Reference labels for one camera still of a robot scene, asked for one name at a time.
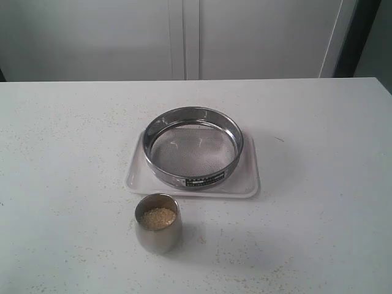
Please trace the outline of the yellow millet grains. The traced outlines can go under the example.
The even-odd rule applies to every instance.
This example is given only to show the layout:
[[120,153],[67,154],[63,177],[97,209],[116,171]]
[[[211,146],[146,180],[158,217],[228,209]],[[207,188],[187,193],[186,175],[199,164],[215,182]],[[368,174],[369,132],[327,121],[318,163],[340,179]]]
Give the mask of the yellow millet grains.
[[168,208],[154,208],[142,215],[140,223],[149,230],[159,230],[171,225],[176,217],[176,213]]

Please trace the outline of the stainless steel cup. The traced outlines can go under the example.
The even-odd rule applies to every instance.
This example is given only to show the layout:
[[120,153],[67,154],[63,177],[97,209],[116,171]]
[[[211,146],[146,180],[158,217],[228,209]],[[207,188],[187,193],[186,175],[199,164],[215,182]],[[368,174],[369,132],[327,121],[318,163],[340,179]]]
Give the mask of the stainless steel cup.
[[[159,230],[149,230],[140,223],[142,215],[154,208],[168,208],[176,213],[175,221],[168,227]],[[181,238],[183,223],[177,201],[167,194],[151,194],[146,196],[135,208],[136,236],[147,251],[155,254],[165,254],[173,249]]]

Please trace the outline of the round stainless steel sieve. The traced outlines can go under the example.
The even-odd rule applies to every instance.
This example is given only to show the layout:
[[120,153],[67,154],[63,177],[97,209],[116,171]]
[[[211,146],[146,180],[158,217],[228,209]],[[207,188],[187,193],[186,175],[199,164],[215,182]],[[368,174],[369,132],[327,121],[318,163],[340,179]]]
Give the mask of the round stainless steel sieve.
[[180,107],[154,118],[141,146],[156,178],[181,190],[202,190],[236,169],[244,135],[226,114],[206,107]]

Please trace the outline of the white plastic tray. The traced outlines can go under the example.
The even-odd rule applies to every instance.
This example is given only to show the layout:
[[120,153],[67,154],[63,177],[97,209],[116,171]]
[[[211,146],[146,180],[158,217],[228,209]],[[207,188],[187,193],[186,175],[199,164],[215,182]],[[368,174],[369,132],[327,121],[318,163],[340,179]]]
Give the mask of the white plastic tray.
[[142,136],[139,135],[124,180],[125,188],[132,193],[163,193],[175,197],[249,198],[260,188],[254,140],[247,131],[243,131],[244,149],[234,172],[223,183],[203,190],[176,189],[156,178],[146,162]]

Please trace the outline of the white cabinet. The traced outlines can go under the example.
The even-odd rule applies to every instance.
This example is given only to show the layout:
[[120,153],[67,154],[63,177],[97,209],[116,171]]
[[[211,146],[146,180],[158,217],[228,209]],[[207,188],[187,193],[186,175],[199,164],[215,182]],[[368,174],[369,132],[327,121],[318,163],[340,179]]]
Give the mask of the white cabinet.
[[8,81],[331,77],[355,1],[2,1]]

